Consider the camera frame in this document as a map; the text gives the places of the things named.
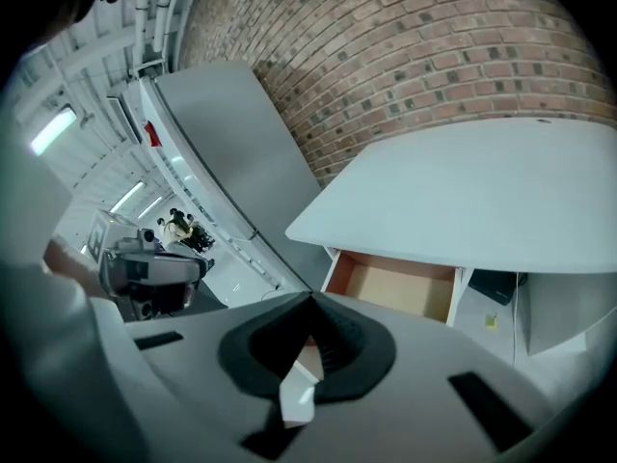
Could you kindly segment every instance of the brick wall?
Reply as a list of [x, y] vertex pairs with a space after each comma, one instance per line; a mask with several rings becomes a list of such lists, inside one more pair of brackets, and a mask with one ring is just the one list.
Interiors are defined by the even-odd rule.
[[616, 124], [612, 87], [555, 0], [196, 0], [181, 66], [243, 59], [321, 184], [366, 144], [451, 122]]

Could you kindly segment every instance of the ceiling light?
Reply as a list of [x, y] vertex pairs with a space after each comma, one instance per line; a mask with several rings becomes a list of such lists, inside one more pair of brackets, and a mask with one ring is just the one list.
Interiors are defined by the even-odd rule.
[[124, 194], [124, 197], [120, 199], [114, 207], [112, 207], [110, 212], [116, 212], [118, 209], [120, 209], [120, 206], [123, 205], [129, 197], [135, 194], [135, 192], [137, 192], [143, 186], [144, 186], [144, 183], [142, 181], [138, 181], [137, 184], [131, 190], [129, 190], [126, 194]]
[[76, 120], [77, 116], [70, 106], [63, 108], [35, 137], [35, 140], [30, 143], [30, 147], [35, 155], [41, 155]]
[[141, 220], [142, 217], [148, 212], [150, 211], [153, 207], [155, 207], [157, 204], [159, 204], [161, 202], [161, 199], [163, 199], [162, 197], [157, 198], [155, 201], [153, 201], [146, 209], [144, 209], [144, 211], [142, 211], [142, 214], [140, 214], [137, 219]]

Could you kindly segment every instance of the red tag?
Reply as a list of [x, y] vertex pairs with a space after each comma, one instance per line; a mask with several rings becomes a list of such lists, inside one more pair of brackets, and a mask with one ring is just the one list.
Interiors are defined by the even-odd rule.
[[154, 130], [154, 125], [148, 122], [146, 123], [144, 129], [146, 130], [150, 138], [150, 145], [153, 148], [162, 148], [163, 146], [161, 145], [161, 141], [159, 140], [158, 135], [156, 135], [156, 130]]

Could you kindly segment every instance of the gray refrigerator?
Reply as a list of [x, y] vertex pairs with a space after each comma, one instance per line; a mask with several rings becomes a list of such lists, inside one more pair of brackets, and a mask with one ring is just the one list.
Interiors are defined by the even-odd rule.
[[248, 65], [216, 61], [141, 83], [157, 153], [176, 182], [249, 254], [252, 242], [259, 262], [320, 289], [330, 256], [284, 234], [320, 187]]

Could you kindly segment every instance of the open drawer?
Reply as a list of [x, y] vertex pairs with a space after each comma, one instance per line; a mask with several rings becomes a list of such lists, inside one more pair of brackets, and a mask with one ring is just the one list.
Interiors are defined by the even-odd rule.
[[322, 291], [451, 325], [460, 283], [460, 268], [340, 251]]

